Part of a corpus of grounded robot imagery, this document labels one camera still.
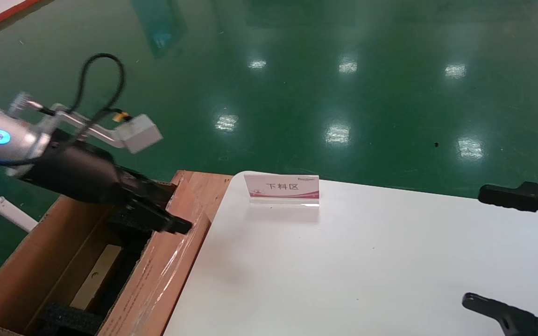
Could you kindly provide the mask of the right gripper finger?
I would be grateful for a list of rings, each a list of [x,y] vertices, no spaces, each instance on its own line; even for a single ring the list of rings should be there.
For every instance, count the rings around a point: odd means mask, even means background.
[[[462,306],[497,321],[506,336],[538,336],[538,317],[529,311],[472,292],[463,295]]]
[[[538,212],[538,183],[523,182],[516,189],[487,184],[480,188],[478,200],[502,208]]]

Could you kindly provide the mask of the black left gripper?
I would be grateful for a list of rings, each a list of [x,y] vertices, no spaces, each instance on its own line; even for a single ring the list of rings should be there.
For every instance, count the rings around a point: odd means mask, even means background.
[[[83,141],[34,164],[19,179],[85,203],[122,205],[130,200],[130,193],[152,202],[168,202],[177,190],[173,183],[119,167],[109,152]],[[188,234],[193,227],[190,221],[146,203],[130,203],[121,209],[120,224],[142,232],[171,234]]]

